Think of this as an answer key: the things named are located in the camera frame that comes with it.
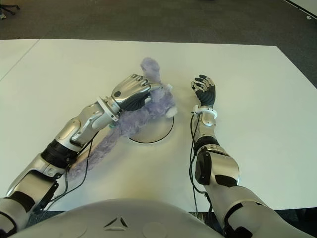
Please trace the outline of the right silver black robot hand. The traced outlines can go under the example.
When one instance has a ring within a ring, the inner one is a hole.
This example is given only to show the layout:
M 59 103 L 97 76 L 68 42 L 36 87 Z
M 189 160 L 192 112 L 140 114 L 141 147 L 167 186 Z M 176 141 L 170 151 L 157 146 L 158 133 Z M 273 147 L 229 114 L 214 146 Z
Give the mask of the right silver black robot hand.
M 191 82 L 191 88 L 199 99 L 201 106 L 213 108 L 216 93 L 215 84 L 210 77 L 200 74 Z

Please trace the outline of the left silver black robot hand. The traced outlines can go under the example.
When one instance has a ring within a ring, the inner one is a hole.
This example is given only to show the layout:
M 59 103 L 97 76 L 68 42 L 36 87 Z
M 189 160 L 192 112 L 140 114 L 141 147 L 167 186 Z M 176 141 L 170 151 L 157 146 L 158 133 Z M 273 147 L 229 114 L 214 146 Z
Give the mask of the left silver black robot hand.
M 118 106 L 125 111 L 136 111 L 151 98 L 151 92 L 162 88 L 162 84 L 143 76 L 132 74 L 120 82 L 111 94 Z

